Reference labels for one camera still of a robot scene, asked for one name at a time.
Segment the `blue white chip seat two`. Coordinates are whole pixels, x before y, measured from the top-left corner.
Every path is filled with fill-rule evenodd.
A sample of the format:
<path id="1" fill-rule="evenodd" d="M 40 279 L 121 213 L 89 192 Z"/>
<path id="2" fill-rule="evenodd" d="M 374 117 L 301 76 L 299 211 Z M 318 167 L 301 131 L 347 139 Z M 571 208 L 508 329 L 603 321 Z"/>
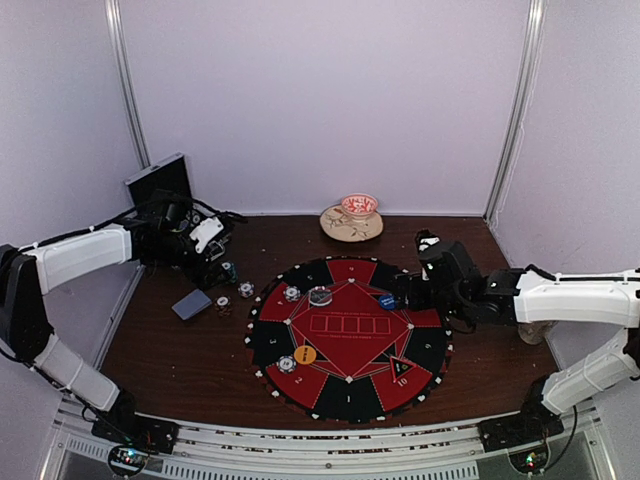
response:
<path id="1" fill-rule="evenodd" d="M 292 355 L 284 355 L 278 359 L 276 366 L 280 372 L 289 374 L 296 369 L 297 362 Z"/>

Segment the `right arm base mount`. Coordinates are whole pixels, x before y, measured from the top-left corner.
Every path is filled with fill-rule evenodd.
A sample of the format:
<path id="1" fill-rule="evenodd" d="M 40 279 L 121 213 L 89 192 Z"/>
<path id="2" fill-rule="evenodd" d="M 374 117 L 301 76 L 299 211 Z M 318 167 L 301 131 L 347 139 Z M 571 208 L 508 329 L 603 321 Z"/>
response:
<path id="1" fill-rule="evenodd" d="M 543 441 L 564 432 L 560 416 L 542 404 L 543 387 L 548 378 L 540 377 L 531 384 L 516 414 L 483 420 L 478 424 L 485 452 Z"/>

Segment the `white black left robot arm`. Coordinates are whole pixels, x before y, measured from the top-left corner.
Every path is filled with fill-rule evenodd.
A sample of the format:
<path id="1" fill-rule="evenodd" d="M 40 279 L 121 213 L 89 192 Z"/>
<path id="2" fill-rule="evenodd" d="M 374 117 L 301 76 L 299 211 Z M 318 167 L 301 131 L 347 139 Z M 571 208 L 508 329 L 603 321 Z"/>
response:
<path id="1" fill-rule="evenodd" d="M 121 443 L 137 442 L 144 424 L 119 405 L 121 388 L 60 336 L 72 327 L 97 332 L 115 297 L 113 289 L 97 292 L 98 280 L 135 264 L 175 268 L 200 290 L 228 281 L 222 257 L 235 224 L 245 220 L 190 196 L 157 192 L 89 227 L 2 246 L 1 340 L 10 358 L 107 412 L 104 425 Z"/>

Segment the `blue white poker chip stack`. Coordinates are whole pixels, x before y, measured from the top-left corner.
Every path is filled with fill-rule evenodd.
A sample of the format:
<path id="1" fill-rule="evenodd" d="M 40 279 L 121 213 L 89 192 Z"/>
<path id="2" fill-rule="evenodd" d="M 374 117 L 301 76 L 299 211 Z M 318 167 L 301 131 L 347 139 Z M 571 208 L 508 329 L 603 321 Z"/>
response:
<path id="1" fill-rule="evenodd" d="M 252 282 L 241 282 L 237 288 L 238 294 L 241 298 L 250 298 L 255 294 L 255 286 Z"/>

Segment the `green poker chip stack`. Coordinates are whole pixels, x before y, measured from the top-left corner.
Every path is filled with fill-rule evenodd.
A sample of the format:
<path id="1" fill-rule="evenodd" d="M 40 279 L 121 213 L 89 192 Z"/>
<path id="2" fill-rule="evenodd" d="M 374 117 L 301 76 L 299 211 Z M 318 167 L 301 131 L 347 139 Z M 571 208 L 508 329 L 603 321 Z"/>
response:
<path id="1" fill-rule="evenodd" d="M 226 261 L 222 262 L 221 266 L 224 271 L 225 282 L 227 284 L 235 284 L 238 281 L 235 264 L 233 262 Z"/>

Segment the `blue small blind button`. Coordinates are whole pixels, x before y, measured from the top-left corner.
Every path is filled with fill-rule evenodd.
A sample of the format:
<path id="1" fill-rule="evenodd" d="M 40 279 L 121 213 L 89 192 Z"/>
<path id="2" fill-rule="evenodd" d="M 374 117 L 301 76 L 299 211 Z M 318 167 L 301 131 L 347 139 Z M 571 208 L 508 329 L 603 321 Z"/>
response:
<path id="1" fill-rule="evenodd" d="M 379 306 L 384 310 L 394 310 L 396 308 L 396 299 L 393 294 L 381 295 L 379 298 Z"/>

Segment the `blue white chip seat four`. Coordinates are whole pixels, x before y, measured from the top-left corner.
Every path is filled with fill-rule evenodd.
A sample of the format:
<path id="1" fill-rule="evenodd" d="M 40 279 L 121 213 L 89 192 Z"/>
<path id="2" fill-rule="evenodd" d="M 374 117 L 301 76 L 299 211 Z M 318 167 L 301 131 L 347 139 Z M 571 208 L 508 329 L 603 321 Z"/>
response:
<path id="1" fill-rule="evenodd" d="M 301 291 L 297 286 L 287 286 L 283 291 L 284 299 L 287 302 L 297 302 L 301 297 Z"/>

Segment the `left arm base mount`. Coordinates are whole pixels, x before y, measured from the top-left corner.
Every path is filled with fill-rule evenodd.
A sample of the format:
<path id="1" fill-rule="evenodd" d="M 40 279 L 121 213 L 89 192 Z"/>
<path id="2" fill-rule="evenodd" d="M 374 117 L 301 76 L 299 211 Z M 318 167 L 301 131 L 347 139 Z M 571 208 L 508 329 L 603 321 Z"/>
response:
<path id="1" fill-rule="evenodd" d="M 110 410 L 99 410 L 85 400 L 81 403 L 83 411 L 89 410 L 95 416 L 91 429 L 94 436 L 152 454 L 173 452 L 179 425 L 138 414 L 130 392 L 122 390 Z"/>

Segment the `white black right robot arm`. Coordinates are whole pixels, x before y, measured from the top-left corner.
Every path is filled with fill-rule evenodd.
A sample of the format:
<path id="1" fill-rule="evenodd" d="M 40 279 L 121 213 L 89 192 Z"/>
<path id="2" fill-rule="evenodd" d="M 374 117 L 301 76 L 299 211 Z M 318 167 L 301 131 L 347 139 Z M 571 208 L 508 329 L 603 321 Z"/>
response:
<path id="1" fill-rule="evenodd" d="M 513 419 L 519 440 L 535 440 L 560 415 L 624 379 L 639 377 L 639 272 L 549 273 L 533 264 L 484 275 L 465 246 L 429 233 L 416 241 L 421 270 L 391 283 L 397 309 L 433 308 L 445 318 L 478 324 L 532 326 L 543 322 L 617 326 L 603 346 L 572 366 L 535 381 Z"/>

